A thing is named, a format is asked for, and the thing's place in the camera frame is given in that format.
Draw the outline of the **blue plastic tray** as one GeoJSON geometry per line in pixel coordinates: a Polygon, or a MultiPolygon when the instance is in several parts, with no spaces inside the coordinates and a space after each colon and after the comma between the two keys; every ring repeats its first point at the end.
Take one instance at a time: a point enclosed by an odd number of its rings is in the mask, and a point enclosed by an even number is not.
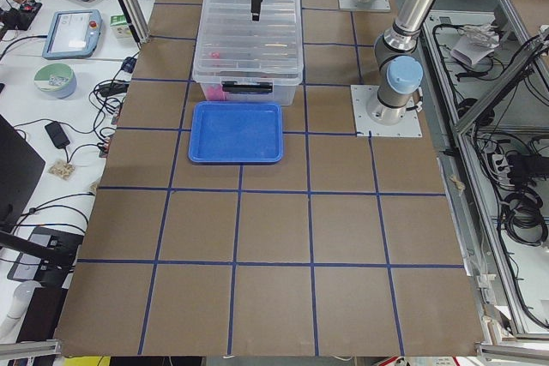
{"type": "Polygon", "coordinates": [[[274,164],[284,156],[276,103],[204,101],[193,111],[188,157],[200,164],[274,164]]]}

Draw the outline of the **green white carton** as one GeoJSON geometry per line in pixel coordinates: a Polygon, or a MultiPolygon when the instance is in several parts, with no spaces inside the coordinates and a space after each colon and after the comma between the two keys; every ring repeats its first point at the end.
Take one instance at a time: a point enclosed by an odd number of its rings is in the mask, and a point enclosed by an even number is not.
{"type": "Polygon", "coordinates": [[[109,27],[112,30],[114,36],[118,39],[133,37],[130,26],[124,15],[111,15],[109,20],[109,27]]]}

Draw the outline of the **green white bowl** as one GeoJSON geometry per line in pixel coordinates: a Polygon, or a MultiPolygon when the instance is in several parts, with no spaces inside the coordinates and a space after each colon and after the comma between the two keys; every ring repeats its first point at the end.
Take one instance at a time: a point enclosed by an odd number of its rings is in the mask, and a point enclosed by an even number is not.
{"type": "Polygon", "coordinates": [[[42,67],[33,78],[35,86],[49,97],[68,98],[75,92],[77,80],[73,69],[65,63],[42,67]]]}

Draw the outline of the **black power adapter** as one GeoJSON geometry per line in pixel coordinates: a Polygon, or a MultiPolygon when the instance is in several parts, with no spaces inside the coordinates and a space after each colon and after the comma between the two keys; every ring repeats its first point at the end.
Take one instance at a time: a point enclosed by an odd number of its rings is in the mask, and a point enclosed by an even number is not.
{"type": "Polygon", "coordinates": [[[45,126],[45,131],[55,148],[65,149],[70,144],[69,138],[64,132],[61,123],[52,121],[45,126]]]}

